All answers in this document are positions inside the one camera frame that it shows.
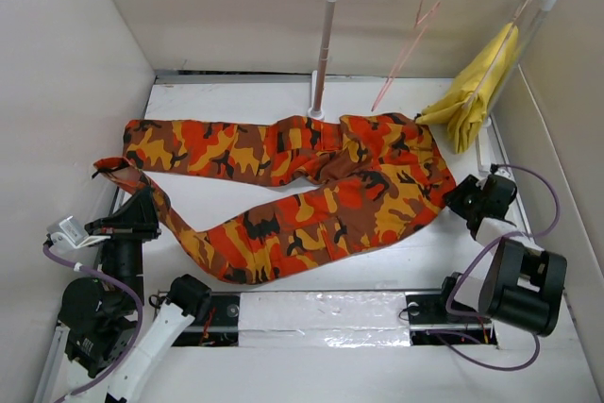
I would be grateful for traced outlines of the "orange camouflage trousers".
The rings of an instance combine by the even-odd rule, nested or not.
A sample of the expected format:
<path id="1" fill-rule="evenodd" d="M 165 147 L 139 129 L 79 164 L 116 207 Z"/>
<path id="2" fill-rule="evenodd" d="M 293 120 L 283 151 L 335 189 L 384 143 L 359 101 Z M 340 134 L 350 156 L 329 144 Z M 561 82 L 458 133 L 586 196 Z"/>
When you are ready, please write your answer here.
<path id="1" fill-rule="evenodd" d="M 133 120 L 123 152 L 94 165 L 128 193 L 149 188 L 159 220 L 207 274 L 256 285 L 402 241 L 430 224 L 456 181 L 430 130 L 400 113 L 291 116 L 269 126 Z M 256 206 L 205 231 L 176 212 L 152 173 L 304 193 Z"/>

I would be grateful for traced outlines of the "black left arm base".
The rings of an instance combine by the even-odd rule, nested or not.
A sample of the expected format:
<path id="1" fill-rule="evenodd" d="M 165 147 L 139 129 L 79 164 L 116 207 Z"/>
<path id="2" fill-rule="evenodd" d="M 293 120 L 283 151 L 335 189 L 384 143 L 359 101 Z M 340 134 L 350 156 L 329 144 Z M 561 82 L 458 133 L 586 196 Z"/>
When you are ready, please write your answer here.
<path id="1" fill-rule="evenodd" d="M 173 346 L 237 346 L 239 343 L 240 295 L 217 293 L 209 312 L 196 319 L 174 341 Z"/>

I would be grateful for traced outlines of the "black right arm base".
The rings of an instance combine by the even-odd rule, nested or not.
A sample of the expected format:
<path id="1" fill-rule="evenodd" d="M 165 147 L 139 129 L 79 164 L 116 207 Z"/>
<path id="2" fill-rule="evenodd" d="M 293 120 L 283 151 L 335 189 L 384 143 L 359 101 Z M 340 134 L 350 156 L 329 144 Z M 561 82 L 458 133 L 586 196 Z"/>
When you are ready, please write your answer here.
<path id="1" fill-rule="evenodd" d="M 405 293 L 405 307 L 398 317 L 409 327 L 412 346 L 498 345 L 490 319 L 449 313 L 445 297 L 436 291 Z"/>

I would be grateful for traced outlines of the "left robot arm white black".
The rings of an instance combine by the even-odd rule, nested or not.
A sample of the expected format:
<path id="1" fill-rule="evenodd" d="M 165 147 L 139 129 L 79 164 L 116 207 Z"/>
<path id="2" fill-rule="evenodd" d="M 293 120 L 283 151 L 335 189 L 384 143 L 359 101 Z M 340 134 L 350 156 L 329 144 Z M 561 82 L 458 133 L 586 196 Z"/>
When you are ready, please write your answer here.
<path id="1" fill-rule="evenodd" d="M 160 235 L 149 188 L 112 215 L 85 226 L 69 216 L 49 227 L 47 257 L 80 274 L 64 290 L 59 322 L 75 388 L 65 402 L 136 402 L 176 338 L 210 315 L 211 290 L 190 275 L 176 278 L 143 331 L 143 244 Z M 56 249 L 98 246 L 96 267 L 55 257 Z"/>

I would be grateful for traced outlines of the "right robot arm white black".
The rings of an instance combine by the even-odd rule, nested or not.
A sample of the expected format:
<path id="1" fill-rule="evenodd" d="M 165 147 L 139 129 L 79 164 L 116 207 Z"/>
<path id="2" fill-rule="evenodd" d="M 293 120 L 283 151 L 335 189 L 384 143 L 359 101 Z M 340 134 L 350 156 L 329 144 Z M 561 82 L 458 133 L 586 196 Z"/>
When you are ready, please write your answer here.
<path id="1" fill-rule="evenodd" d="M 483 251 L 436 298 L 436 310 L 449 322 L 476 315 L 546 337 L 558 322 L 567 260 L 506 219 L 516 196 L 516 184 L 498 175 L 467 176 L 445 195 Z"/>

